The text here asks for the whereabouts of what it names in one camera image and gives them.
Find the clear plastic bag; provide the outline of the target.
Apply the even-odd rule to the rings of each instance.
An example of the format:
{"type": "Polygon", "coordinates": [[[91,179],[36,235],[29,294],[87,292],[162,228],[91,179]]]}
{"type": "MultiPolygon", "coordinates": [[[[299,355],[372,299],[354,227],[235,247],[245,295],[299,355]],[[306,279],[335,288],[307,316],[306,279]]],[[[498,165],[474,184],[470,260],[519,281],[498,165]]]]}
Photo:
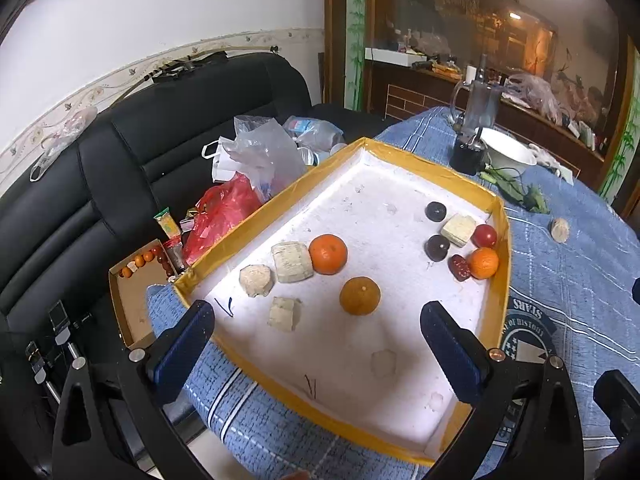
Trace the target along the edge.
{"type": "Polygon", "coordinates": [[[212,180],[242,174],[265,203],[311,167],[346,145],[343,131],[330,122],[291,116],[283,124],[262,116],[233,118],[235,137],[207,143],[201,156],[212,163],[212,180]]]}

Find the dark plum left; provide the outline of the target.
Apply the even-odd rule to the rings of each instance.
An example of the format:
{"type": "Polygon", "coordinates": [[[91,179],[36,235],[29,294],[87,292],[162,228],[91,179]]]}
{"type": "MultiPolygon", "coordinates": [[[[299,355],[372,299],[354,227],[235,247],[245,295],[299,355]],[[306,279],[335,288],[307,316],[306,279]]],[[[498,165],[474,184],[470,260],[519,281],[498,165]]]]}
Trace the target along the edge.
{"type": "Polygon", "coordinates": [[[448,255],[449,248],[450,241],[440,234],[431,236],[424,244],[427,257],[434,262],[444,260],[448,255]]]}

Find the wooden cabinet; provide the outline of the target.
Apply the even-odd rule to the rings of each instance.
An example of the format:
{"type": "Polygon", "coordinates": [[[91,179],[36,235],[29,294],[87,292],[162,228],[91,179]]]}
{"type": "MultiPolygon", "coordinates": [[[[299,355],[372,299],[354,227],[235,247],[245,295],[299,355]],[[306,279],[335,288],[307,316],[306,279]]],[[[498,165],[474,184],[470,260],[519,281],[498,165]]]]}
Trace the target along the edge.
{"type": "Polygon", "coordinates": [[[548,150],[610,203],[639,149],[639,14],[624,0],[324,0],[323,97],[405,119],[465,107],[457,84],[540,84],[498,124],[548,150]]]}

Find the glass pitcher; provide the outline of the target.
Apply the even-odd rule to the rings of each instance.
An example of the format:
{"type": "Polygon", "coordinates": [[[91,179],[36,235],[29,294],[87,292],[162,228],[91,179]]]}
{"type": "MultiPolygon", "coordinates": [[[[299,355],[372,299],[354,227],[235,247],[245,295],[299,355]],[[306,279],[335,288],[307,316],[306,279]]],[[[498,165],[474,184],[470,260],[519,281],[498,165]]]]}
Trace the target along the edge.
{"type": "Polygon", "coordinates": [[[457,134],[472,136],[480,129],[495,125],[504,85],[489,80],[487,60],[487,54],[483,53],[474,78],[471,81],[460,80],[454,86],[449,104],[449,120],[457,134]],[[457,97],[461,89],[469,91],[468,102],[465,110],[456,114],[457,97]]]}

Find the red apple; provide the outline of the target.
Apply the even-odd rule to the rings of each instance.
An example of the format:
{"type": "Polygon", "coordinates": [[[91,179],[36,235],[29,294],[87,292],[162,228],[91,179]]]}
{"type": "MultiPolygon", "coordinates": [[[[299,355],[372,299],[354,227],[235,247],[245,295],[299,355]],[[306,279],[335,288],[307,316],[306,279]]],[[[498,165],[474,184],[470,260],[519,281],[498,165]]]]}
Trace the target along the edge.
{"type": "Polygon", "coordinates": [[[493,248],[497,243],[497,231],[489,224],[479,224],[471,237],[473,244],[478,248],[493,248]]]}

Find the dark red date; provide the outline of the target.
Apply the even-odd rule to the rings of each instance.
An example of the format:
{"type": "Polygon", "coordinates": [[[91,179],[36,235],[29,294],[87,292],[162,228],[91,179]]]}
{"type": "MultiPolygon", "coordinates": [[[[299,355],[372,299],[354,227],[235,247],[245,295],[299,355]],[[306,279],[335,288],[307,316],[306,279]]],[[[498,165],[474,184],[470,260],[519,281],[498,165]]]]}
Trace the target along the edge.
{"type": "Polygon", "coordinates": [[[471,277],[468,262],[460,255],[452,255],[448,259],[448,269],[459,282],[464,282],[471,277]]]}

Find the orange tangerine back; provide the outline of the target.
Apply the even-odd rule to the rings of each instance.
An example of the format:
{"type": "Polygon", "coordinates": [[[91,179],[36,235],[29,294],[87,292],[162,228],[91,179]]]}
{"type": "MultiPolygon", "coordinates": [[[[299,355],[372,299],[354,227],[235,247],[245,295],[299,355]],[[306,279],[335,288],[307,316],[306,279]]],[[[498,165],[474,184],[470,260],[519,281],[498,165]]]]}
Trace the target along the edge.
{"type": "Polygon", "coordinates": [[[366,276],[351,278],[340,292],[340,304],[350,315],[369,315],[378,307],[380,300],[381,289],[366,276]]]}

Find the beige cube block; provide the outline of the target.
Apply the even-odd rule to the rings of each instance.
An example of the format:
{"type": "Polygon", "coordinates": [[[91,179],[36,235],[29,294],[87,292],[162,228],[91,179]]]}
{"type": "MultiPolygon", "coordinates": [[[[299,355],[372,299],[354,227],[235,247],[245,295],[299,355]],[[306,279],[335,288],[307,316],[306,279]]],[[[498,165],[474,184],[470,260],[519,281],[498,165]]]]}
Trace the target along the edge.
{"type": "Polygon", "coordinates": [[[305,281],[314,275],[307,246],[299,242],[282,242],[271,247],[276,277],[280,283],[305,281]]]}

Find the beige chunk tray corner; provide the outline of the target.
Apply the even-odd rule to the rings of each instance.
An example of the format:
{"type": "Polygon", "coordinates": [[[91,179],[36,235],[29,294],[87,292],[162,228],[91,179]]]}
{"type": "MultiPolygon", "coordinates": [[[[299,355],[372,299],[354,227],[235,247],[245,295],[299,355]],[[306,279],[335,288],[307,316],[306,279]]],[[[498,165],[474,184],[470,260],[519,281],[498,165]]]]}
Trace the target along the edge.
{"type": "Polygon", "coordinates": [[[267,297],[273,288],[272,271],[264,264],[250,264],[240,270],[239,283],[250,298],[267,297]]]}

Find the pink plastic bag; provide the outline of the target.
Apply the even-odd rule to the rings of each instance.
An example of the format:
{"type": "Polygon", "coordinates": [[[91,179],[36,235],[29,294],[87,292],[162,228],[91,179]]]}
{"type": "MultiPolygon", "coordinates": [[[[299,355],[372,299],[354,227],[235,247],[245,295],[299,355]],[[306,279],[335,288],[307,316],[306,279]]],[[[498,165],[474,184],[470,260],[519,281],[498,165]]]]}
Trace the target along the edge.
{"type": "Polygon", "coordinates": [[[526,103],[555,125],[562,125],[562,110],[548,81],[530,73],[513,74],[506,80],[506,94],[526,103]]]}

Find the small beige block in tray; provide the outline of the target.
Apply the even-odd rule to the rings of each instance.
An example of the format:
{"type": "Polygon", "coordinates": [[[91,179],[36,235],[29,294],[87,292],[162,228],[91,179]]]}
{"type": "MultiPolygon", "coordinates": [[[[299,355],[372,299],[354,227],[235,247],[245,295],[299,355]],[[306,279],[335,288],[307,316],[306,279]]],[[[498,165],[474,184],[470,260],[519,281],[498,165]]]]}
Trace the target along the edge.
{"type": "Polygon", "coordinates": [[[299,321],[302,311],[302,302],[296,298],[274,297],[269,309],[267,324],[280,330],[291,333],[299,321]]]}

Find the orange tangerine in tray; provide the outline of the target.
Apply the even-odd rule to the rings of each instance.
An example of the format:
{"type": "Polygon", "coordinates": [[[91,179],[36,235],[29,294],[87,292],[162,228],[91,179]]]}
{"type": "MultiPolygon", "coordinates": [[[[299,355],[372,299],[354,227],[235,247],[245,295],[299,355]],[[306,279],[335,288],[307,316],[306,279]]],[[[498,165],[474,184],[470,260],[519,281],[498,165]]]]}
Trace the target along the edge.
{"type": "Polygon", "coordinates": [[[466,258],[471,275],[477,280],[488,280],[495,275],[499,267],[498,254],[490,247],[477,248],[466,258]]]}

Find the blue plaid tablecloth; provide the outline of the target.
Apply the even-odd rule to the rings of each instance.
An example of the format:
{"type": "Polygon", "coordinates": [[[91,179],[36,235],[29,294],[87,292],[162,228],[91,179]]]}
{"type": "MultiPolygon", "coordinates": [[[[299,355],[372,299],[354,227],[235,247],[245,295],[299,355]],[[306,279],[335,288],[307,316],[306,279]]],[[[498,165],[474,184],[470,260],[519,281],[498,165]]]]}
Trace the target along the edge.
{"type": "MultiPolygon", "coordinates": [[[[552,216],[570,225],[558,243],[551,216],[511,205],[513,253],[506,336],[513,346],[538,330],[566,363],[574,388],[585,471],[593,476],[616,450],[608,419],[594,403],[597,379],[619,370],[639,378],[639,241],[634,231],[581,183],[544,168],[526,181],[538,186],[552,216]]],[[[316,479],[419,479],[425,468],[368,451],[294,414],[209,344],[183,389],[206,429],[258,479],[306,469],[316,479]]]]}

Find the red plastic bag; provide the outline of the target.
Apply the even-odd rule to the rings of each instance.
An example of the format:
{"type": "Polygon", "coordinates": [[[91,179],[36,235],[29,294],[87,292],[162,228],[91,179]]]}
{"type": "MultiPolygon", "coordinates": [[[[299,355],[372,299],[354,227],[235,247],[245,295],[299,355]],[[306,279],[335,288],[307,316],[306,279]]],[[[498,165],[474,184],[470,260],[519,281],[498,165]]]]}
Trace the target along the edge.
{"type": "Polygon", "coordinates": [[[236,172],[230,181],[209,188],[198,201],[194,226],[183,246],[186,264],[201,258],[260,206],[262,202],[244,174],[236,172]]]}

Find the yellow-rimmed white foam tray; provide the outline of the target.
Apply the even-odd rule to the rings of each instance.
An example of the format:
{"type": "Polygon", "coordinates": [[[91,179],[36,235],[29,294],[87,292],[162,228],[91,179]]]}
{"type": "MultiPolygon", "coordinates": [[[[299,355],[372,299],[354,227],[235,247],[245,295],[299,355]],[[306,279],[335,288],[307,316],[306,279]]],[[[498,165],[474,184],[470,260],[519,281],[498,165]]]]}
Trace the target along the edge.
{"type": "Polygon", "coordinates": [[[495,347],[510,271],[497,194],[362,139],[232,229],[175,290],[216,308],[217,346],[287,408],[429,465],[469,411],[422,336],[422,308],[439,302],[495,347]]]}

